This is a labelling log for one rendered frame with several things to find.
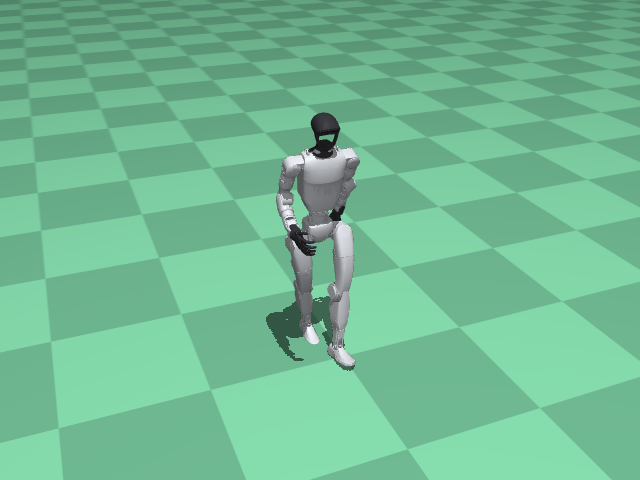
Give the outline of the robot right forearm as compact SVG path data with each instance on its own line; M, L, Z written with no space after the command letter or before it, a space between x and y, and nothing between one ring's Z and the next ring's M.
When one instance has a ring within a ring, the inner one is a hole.
M279 215L280 217L282 217L285 230L287 231L287 234L289 236L291 232L291 229L289 228L289 226L292 224L297 225L297 221L293 213L294 212L293 208L292 206L282 204L281 195L279 193L276 196L276 203L277 203L277 209L278 209ZM300 229L299 225L297 226Z

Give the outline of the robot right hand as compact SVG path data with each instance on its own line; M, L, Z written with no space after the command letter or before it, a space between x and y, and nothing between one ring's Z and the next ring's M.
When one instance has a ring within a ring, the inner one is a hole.
M310 250L310 249L315 249L317 248L317 246L309 246L307 244L313 244L313 243L316 243L316 241L307 241L302 236L302 235L308 235L308 232L301 232L301 230L298 228L296 224L290 225L289 228L291 229L291 232L289 235L291 240L295 242L295 244L303 252L303 254L306 256L314 256L315 255L314 252L316 252L316 250Z

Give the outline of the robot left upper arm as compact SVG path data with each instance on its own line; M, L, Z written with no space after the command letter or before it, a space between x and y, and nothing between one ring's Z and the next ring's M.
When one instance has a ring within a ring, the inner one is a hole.
M355 175L360 160L353 148L342 149L342 152L346 158L347 165L341 192L343 194L349 194L356 188L356 182L352 177Z

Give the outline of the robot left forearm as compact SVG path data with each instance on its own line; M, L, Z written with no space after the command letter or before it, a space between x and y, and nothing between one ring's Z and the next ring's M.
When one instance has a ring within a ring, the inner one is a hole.
M353 179L353 180L354 180L354 179ZM354 180L354 181L355 181L355 180ZM350 193L349 193L349 194L343 194L343 193L341 192L341 195L340 195L340 197L339 197L339 199L338 199L338 201L337 201L337 203L336 203L336 205L335 205L335 208L334 208L337 212L339 211L340 207L342 207L342 206L345 206L345 207L346 207L346 204L345 204L345 203L346 203L346 200L347 200L347 198L348 198L348 196L349 196L349 195L350 195Z

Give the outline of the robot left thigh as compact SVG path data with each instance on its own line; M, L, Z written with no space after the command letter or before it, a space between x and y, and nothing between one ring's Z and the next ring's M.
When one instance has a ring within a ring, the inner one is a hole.
M354 268L354 240L351 227L343 221L333 221L333 261L335 282L327 291L333 301L340 301L343 292L350 289Z

